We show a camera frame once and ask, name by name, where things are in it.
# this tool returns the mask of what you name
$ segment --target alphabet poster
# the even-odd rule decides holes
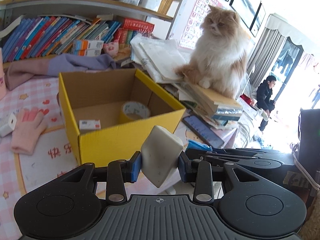
[[[200,25],[210,10],[209,5],[223,7],[218,0],[196,0],[188,23],[180,39],[179,46],[194,49],[197,40],[201,36]]]

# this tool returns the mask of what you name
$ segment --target white eraser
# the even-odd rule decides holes
[[[4,137],[11,133],[16,127],[16,123],[17,118],[13,113],[4,116],[0,120],[0,137]]]
[[[161,187],[176,171],[182,150],[179,137],[161,126],[154,126],[141,146],[141,171],[153,185]]]
[[[99,130],[101,129],[100,120],[80,120],[80,130]]]

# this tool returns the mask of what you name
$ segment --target gray ribbed panel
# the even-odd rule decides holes
[[[137,196],[107,208],[87,232],[69,240],[248,240],[227,228],[212,208],[187,196]],[[283,240],[299,240],[292,235]],[[21,240],[33,240],[22,237]]]

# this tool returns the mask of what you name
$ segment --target pink bottle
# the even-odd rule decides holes
[[[2,49],[0,48],[0,100],[4,98],[7,93],[4,82],[3,61],[2,61]]]

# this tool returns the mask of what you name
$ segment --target yellow box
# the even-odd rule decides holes
[[[96,167],[129,160],[155,125],[173,133],[185,111],[178,100],[137,69],[60,73],[59,101],[78,164],[93,162]],[[119,125],[120,109],[127,101],[148,106],[151,117]],[[97,119],[101,130],[79,130],[79,120]]]

